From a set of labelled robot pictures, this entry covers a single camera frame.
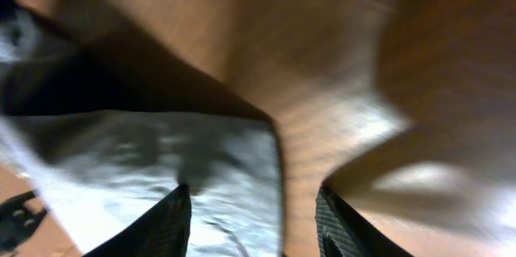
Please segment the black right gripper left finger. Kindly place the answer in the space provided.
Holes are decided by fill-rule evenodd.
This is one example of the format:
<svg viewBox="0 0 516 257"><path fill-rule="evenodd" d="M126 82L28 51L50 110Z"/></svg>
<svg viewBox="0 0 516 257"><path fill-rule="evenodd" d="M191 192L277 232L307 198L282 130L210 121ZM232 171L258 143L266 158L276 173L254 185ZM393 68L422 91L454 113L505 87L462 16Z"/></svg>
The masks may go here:
<svg viewBox="0 0 516 257"><path fill-rule="evenodd" d="M185 257L191 217L189 186L181 184L84 257Z"/></svg>

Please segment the grey shorts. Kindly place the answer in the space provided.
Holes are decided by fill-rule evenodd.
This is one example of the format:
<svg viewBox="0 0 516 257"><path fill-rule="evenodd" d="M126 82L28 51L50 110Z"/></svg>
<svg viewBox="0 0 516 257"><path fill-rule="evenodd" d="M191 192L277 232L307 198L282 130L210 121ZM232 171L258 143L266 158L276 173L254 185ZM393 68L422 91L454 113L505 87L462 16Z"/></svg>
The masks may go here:
<svg viewBox="0 0 516 257"><path fill-rule="evenodd" d="M4 116L1 156L29 178L83 253L184 183L188 255L281 254L280 157L266 122L120 110Z"/></svg>

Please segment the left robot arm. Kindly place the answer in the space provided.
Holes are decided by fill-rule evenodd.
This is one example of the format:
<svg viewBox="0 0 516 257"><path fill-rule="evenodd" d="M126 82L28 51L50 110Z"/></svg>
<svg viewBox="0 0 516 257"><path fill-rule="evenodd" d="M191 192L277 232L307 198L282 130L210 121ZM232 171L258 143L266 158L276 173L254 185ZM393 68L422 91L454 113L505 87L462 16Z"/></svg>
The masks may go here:
<svg viewBox="0 0 516 257"><path fill-rule="evenodd" d="M1 112L10 116L129 110L131 91L52 21L1 0Z"/></svg>

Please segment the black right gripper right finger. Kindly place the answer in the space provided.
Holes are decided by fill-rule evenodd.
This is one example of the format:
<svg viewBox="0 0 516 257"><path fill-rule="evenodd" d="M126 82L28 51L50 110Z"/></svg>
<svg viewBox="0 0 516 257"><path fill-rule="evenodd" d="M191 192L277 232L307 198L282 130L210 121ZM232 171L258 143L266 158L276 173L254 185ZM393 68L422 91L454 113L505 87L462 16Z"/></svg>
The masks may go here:
<svg viewBox="0 0 516 257"><path fill-rule="evenodd" d="M315 221L321 257L411 257L327 186L319 188Z"/></svg>

